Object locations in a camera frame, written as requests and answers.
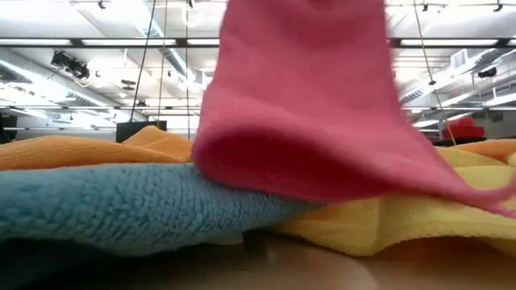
pink microfiber towel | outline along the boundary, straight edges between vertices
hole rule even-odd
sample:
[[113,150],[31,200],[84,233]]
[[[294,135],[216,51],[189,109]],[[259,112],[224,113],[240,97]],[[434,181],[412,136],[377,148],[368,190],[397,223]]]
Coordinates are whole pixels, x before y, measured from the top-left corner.
[[400,110],[382,0],[230,0],[193,145],[214,180],[313,201],[406,190],[516,217]]

ceiling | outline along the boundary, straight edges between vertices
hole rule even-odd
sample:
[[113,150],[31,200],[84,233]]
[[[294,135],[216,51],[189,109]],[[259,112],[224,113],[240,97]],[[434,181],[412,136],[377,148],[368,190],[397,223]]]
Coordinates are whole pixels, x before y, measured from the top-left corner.
[[[436,112],[430,109],[437,106],[437,102],[431,90],[427,88],[430,82],[427,61],[433,77],[439,80],[434,89],[437,89],[443,101],[471,94],[461,101],[451,101],[453,106],[481,106],[482,101],[493,98],[493,88],[495,92],[499,89],[499,94],[512,93],[516,54],[510,54],[511,48],[492,49],[490,53],[488,48],[468,48],[467,51],[461,52],[466,52],[469,62],[473,62],[467,63],[467,68],[452,65],[451,59],[452,55],[461,51],[461,44],[465,44],[465,48],[471,44],[457,39],[497,41],[515,37],[516,0],[500,1],[504,6],[499,12],[493,12],[498,8],[496,0],[448,0],[425,3],[428,6],[424,6],[420,0],[417,6],[423,38],[455,39],[456,44],[449,48],[432,48],[428,44],[427,59],[421,48],[393,50],[393,72],[402,103],[404,106],[422,107],[422,110],[407,110],[413,122],[417,123],[422,118],[436,118]],[[97,0],[3,0],[0,2],[0,38],[142,39],[148,31],[152,4],[153,1],[146,0],[110,0],[103,1],[105,9],[101,9]],[[193,9],[190,9],[187,1],[157,0],[151,37],[218,38],[218,29],[227,2],[197,0],[194,4]],[[412,0],[386,0],[385,12],[390,37],[419,38]],[[56,67],[51,65],[55,51],[63,51],[68,56],[85,62],[90,70],[90,77],[78,81],[63,69],[56,70]],[[7,83],[0,85],[0,106],[114,106],[114,109],[89,111],[66,108],[3,111],[5,114],[27,117],[25,127],[109,129],[114,127],[116,122],[125,122],[130,117],[129,110],[117,110],[117,106],[132,106],[135,90],[124,89],[127,86],[122,84],[121,80],[138,81],[139,68],[143,66],[138,101],[145,101],[145,104],[151,107],[146,110],[138,107],[135,113],[137,118],[153,120],[158,115],[158,110],[152,106],[173,106],[175,108],[160,110],[160,119],[169,121],[171,131],[189,129],[195,132],[202,93],[216,67],[218,48],[149,48],[142,64],[143,57],[142,47],[55,48],[48,44],[37,48],[3,48],[0,40],[0,65],[1,61],[5,61],[15,66],[22,75],[30,72],[42,78],[38,81],[38,86],[34,85],[35,89],[26,85],[22,85],[22,88]],[[185,62],[186,69],[195,74],[195,81],[192,81],[193,78],[188,74],[181,74],[181,68],[178,68],[177,63],[174,64],[177,61]],[[489,66],[497,67],[498,74],[495,77],[476,77],[479,71]],[[56,92],[56,88],[57,91],[64,90],[64,95],[45,95],[48,85],[54,85],[53,92]],[[28,93],[31,90],[37,90],[34,96]],[[23,101],[14,100],[13,94]],[[498,105],[511,104],[508,101]],[[84,120],[78,123],[77,119],[85,114],[89,117],[84,117]]]

orange microfiber towel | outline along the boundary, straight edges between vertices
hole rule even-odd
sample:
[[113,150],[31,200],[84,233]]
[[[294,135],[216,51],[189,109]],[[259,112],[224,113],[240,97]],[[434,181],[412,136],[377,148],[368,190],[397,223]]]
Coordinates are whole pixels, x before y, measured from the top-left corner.
[[427,193],[516,218],[400,110],[382,0],[231,0],[193,161],[214,180],[314,201]]
[[0,146],[0,170],[43,169],[113,163],[189,162],[192,144],[147,126],[124,143],[44,136]]
[[488,156],[502,162],[508,162],[516,152],[516,139],[487,140],[484,142],[461,144],[455,146],[455,148]]

towel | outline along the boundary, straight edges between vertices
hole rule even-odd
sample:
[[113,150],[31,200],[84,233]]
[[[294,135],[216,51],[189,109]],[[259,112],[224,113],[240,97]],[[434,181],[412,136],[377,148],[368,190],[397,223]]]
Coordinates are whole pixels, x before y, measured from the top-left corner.
[[44,136],[0,146],[0,170],[95,164],[189,162],[189,140],[147,126],[124,143],[68,136]]
[[[482,148],[486,152],[501,152],[507,150],[508,143],[485,141],[474,145],[467,145],[471,151],[457,146],[438,148],[438,152],[473,188],[506,186],[516,167],[472,151]],[[516,146],[512,146],[508,155],[514,153]],[[516,198],[504,201],[504,206],[516,209]],[[313,213],[302,213],[273,230],[356,256],[374,255],[395,243],[415,238],[463,236],[481,238],[516,257],[514,219],[453,201],[406,192],[329,205]]]
[[[313,204],[226,188],[206,180],[192,164],[112,164],[97,167],[0,172],[0,241],[73,242],[105,255],[142,256],[209,242],[269,226]],[[70,261],[70,251],[77,251]],[[65,248],[50,263],[45,248],[24,255],[25,272],[0,272],[9,289],[97,255]],[[0,256],[9,256],[0,252]],[[2,259],[8,263],[15,259]],[[16,269],[3,264],[0,268]]]
[[488,156],[490,158],[500,160],[501,162],[509,162],[509,160],[514,158],[514,153],[516,153],[516,140],[487,140],[485,142],[461,144],[456,146],[456,148],[472,153],[477,153],[479,155]]
[[516,217],[477,190],[400,110],[382,0],[231,0],[193,161],[210,178],[313,201],[395,191]]

wooden table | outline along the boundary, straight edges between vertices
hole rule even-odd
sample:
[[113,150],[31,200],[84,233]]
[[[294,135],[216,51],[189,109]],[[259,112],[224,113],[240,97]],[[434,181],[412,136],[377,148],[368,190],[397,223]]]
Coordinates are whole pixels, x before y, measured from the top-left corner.
[[195,246],[55,275],[45,289],[516,289],[516,259],[466,238],[404,242],[357,259],[291,238],[248,234],[243,245]]

